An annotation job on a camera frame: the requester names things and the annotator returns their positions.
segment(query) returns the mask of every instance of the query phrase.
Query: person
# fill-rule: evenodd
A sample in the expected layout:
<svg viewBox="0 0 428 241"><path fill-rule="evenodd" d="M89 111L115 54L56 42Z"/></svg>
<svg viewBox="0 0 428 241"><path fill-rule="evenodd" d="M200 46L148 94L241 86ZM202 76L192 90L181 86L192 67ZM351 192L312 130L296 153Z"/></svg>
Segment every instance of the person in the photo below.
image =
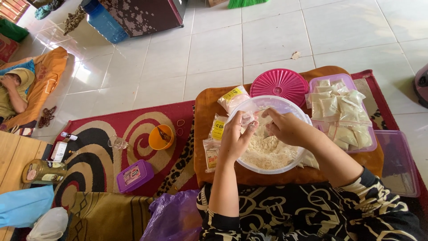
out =
<svg viewBox="0 0 428 241"><path fill-rule="evenodd" d="M234 164L258 128L241 134L242 111L225 125L213 184L197 198L203 218L201 241L425 240L418 218L324 133L292 113L269 108L270 136L313 153L329 183L244 187Z"/></svg>
<svg viewBox="0 0 428 241"><path fill-rule="evenodd" d="M34 73L25 68L16 68L0 76L0 123L27 109L26 90L34 78Z"/></svg>

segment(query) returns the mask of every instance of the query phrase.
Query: orange cup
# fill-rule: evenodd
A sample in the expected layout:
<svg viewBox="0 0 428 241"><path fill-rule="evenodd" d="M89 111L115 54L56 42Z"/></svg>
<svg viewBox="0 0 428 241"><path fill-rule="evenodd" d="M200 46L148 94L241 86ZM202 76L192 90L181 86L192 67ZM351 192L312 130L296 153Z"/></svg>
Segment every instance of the orange cup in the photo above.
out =
<svg viewBox="0 0 428 241"><path fill-rule="evenodd" d="M165 132L168 136L171 137L171 140L169 142L164 141L162 137L159 134L159 129L161 129L163 132ZM174 143L174 133L172 132L171 128L167 125L159 125L155 127L149 135L149 145L153 150L165 150L168 149L172 144Z"/></svg>

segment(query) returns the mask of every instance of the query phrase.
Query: purple plastic bag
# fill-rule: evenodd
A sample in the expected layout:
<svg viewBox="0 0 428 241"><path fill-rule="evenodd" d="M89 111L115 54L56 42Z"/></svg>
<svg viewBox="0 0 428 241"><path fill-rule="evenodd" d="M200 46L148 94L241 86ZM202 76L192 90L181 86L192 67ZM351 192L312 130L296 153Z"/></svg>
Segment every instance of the purple plastic bag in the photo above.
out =
<svg viewBox="0 0 428 241"><path fill-rule="evenodd" d="M162 194L149 206L152 218L140 241L197 241L202 218L196 207L199 190Z"/></svg>

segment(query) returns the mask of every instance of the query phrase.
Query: green bag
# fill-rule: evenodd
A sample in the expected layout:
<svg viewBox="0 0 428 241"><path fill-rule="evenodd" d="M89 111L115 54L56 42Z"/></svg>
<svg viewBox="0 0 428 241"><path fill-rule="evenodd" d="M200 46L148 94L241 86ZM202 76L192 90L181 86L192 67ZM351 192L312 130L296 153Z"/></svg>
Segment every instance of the green bag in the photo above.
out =
<svg viewBox="0 0 428 241"><path fill-rule="evenodd" d="M0 19L0 33L4 36L21 42L28 35L28 31L7 19Z"/></svg>

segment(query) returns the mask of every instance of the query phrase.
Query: white plastic bowl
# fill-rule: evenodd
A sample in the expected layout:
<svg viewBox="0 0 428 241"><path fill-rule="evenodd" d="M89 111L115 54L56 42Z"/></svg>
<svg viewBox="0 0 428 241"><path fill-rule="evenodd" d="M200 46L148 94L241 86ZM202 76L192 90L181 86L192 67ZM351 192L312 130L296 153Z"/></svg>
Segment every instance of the white plastic bowl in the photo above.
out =
<svg viewBox="0 0 428 241"><path fill-rule="evenodd" d="M233 110L233 112L230 114L229 118L227 119L227 122L229 122L235 116L237 111L255 112L255 111L259 111L260 109L268 108L268 107L274 108L281 114L291 112L297 118L312 125L312 122L309 116L306 115L296 104L294 104L293 102L287 99L284 99L278 96L272 96L272 95L257 96L242 102ZM260 168L257 168L256 166L250 166L246 164L240 158L238 158L238 162L239 164L241 164L242 166L244 166L245 168L253 172L262 173L262 174L278 174L278 173L286 172L294 168L295 166L297 166L304 157L304 154L303 154L304 151L305 151L304 148L298 147L296 158L290 164L280 169L272 169L272 170L260 169Z"/></svg>

